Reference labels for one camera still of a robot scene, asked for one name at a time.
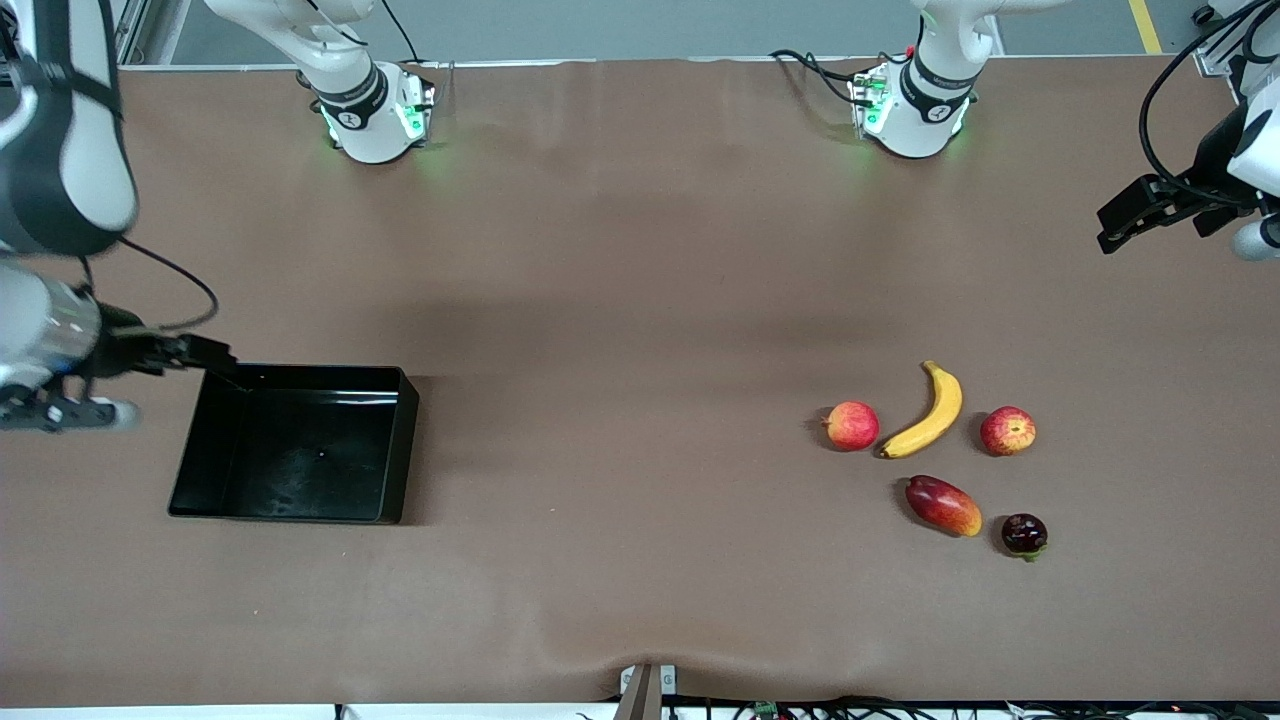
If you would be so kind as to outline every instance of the banana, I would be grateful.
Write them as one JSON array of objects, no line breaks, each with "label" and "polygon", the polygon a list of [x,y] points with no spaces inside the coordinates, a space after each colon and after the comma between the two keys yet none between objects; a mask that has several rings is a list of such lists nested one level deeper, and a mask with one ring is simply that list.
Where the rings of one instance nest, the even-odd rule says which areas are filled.
[{"label": "banana", "polygon": [[924,363],[924,370],[933,378],[933,407],[919,423],[906,428],[884,441],[881,455],[884,457],[906,457],[929,446],[942,437],[947,428],[960,416],[960,380],[943,370],[933,360]]}]

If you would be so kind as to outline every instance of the black tray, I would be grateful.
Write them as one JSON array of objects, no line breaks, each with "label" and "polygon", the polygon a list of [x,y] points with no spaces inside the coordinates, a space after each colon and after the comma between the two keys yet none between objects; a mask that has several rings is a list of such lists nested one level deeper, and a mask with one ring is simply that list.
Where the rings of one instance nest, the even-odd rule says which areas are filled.
[{"label": "black tray", "polygon": [[169,514],[398,523],[417,405],[399,368],[206,373]]}]

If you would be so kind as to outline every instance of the apple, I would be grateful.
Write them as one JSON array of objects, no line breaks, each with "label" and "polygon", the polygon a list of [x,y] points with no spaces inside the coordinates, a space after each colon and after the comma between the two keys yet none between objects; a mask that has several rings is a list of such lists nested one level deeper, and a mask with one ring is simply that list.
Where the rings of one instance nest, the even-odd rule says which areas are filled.
[{"label": "apple", "polygon": [[865,402],[841,402],[822,421],[831,445],[840,450],[867,450],[879,436],[879,418]]},{"label": "apple", "polygon": [[982,421],[982,445],[992,455],[1018,455],[1036,441],[1036,420],[1025,410],[1006,405]]},{"label": "apple", "polygon": [[972,538],[982,532],[982,511],[978,503],[954,484],[915,475],[906,483],[906,503],[931,525]]}]

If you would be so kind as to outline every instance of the brown table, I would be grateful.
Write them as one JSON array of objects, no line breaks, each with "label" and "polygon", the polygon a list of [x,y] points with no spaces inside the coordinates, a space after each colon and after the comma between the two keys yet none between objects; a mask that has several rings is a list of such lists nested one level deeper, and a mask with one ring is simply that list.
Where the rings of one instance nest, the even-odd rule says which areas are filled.
[{"label": "brown table", "polygon": [[[458,70],[387,167],[329,150],[291,73],[127,74],[134,237],[219,290],[205,332],[417,378],[407,516],[170,519],[200,377],[113,383],[140,432],[0,439],[0,697],[580,701],[636,660],[744,697],[1280,697],[1280,269],[1189,227],[1093,241],[1162,61],[995,61],[928,161],[765,63]],[[1180,165],[1229,99],[1169,96]],[[97,274],[200,310],[129,252]],[[900,461],[815,441],[846,398],[911,421],[924,359],[960,428]],[[1004,404],[1041,438],[984,457]],[[1053,547],[920,527],[915,473]]]}]

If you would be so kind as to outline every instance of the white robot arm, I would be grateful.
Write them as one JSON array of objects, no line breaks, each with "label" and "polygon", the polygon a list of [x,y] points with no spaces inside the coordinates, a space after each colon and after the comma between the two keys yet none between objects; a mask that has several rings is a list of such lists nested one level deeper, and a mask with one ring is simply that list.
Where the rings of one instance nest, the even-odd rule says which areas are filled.
[{"label": "white robot arm", "polygon": [[[1280,12],[1280,0],[1249,0],[1213,29],[1201,35],[1174,56],[1143,101],[1139,128],[1143,150],[1155,173],[1148,173],[1098,210],[1102,232],[1098,245],[1115,252],[1149,229],[1192,219],[1201,237],[1208,237],[1238,218],[1261,213],[1243,225],[1231,249],[1244,260],[1280,258],[1280,55],[1260,56],[1253,49],[1276,47],[1280,28],[1267,19]],[[1155,155],[1146,133],[1151,100],[1172,70],[1215,36],[1244,37],[1244,55],[1233,61],[1233,87],[1239,105],[1204,136],[1190,168],[1174,176]]]},{"label": "white robot arm", "polygon": [[320,100],[335,146],[361,163],[387,163],[426,142],[434,87],[392,63],[375,63],[346,23],[374,0],[205,0],[293,60]]},{"label": "white robot arm", "polygon": [[[120,136],[108,0],[0,0],[17,110],[0,122],[0,429],[119,428],[128,404],[90,396],[95,378],[234,364],[227,346],[164,337],[133,314],[23,268],[23,255],[88,258],[137,215]],[[83,378],[76,397],[64,380]]]},{"label": "white robot arm", "polygon": [[850,82],[854,124],[905,158],[928,158],[960,132],[970,92],[995,47],[998,14],[1036,13],[1070,0],[911,0],[920,37]]}]

